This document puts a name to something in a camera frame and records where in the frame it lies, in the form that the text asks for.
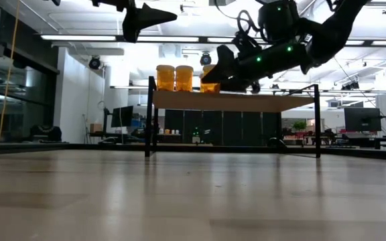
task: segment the cardboard box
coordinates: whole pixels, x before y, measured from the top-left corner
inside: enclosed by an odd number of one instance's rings
[[[103,131],[102,124],[90,124],[90,133]]]

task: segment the jar lid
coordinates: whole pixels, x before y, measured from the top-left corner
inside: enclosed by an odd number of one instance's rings
[[[169,65],[158,65],[156,67],[156,70],[157,71],[174,71],[175,68],[173,66],[169,66]]]
[[[208,64],[203,67],[204,72],[211,71],[215,67],[215,64]]]
[[[191,66],[178,66],[177,68],[175,68],[175,70],[191,70],[191,71],[193,71],[193,67],[191,67]]]

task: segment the ceiling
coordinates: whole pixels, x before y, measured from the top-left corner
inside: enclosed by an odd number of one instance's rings
[[[121,34],[121,25],[125,13],[116,12],[115,7],[101,5],[93,7],[88,0],[62,0],[59,7],[51,1],[21,0],[20,19],[43,34]],[[323,22],[330,11],[325,0],[297,0],[298,11],[303,17]],[[0,0],[8,12],[14,13],[16,1]],[[223,16],[216,7],[209,6],[208,0],[157,0],[136,1],[140,7],[143,3],[149,6],[171,11],[178,14],[178,19],[170,23],[144,29],[142,35],[195,35],[195,36],[233,36],[237,30],[236,22]],[[180,4],[184,5],[184,13],[180,11]],[[254,0],[236,0],[221,9],[231,16],[237,15],[241,9],[246,9],[253,19],[257,18],[260,7]],[[365,7],[357,17],[350,39],[355,38],[385,38],[386,14],[382,14],[382,7]],[[120,64],[125,61],[131,70],[131,80],[136,84],[143,83],[149,75],[155,74],[158,64],[181,65],[189,64],[194,67],[195,74],[199,75],[201,66],[200,55],[187,55],[187,58],[176,54],[177,50],[191,49],[198,52],[210,52],[214,62],[217,60],[215,49],[218,45],[212,44],[128,44],[128,43],[70,43],[74,46],[72,53],[79,50],[114,48],[125,50],[123,58],[116,58],[112,63]],[[374,73],[386,66],[386,48],[345,48],[336,55],[348,75],[362,72],[361,81],[374,80]],[[261,83],[268,87],[277,81],[281,85],[304,86],[309,82],[334,83],[344,80],[346,74],[336,61],[330,61],[320,68],[313,69],[304,76],[298,68],[276,74],[273,79],[263,79]]]

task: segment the black metal table frame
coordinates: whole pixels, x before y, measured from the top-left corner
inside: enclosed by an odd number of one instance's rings
[[[320,91],[318,89],[317,84],[311,84],[305,88],[301,88],[298,90],[290,91],[286,96],[290,96],[296,93],[300,93],[305,89],[314,89],[314,108],[315,108],[315,154],[316,158],[321,157],[321,113],[320,113]],[[157,90],[157,86],[155,83],[155,79],[153,76],[148,78],[148,99],[147,99],[147,118],[145,122],[145,157],[150,157],[151,154],[157,151],[157,134],[158,134],[158,116],[159,109],[154,107],[154,123],[153,130],[151,129],[151,121],[152,121],[152,112],[153,112],[153,93]],[[282,127],[281,127],[281,113],[277,114],[277,126],[276,126],[276,135],[277,137],[281,136]],[[283,149],[279,141],[277,141],[277,153],[282,153]]]

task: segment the orange jar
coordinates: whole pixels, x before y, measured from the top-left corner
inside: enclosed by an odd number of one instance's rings
[[[203,67],[204,75],[207,75],[213,68],[215,64],[209,64]],[[204,93],[219,93],[220,92],[220,84],[203,84],[200,82],[200,91]]]
[[[174,71],[173,66],[159,65],[157,70],[157,90],[174,91]]]
[[[176,72],[176,91],[193,91],[193,67],[178,66]]]

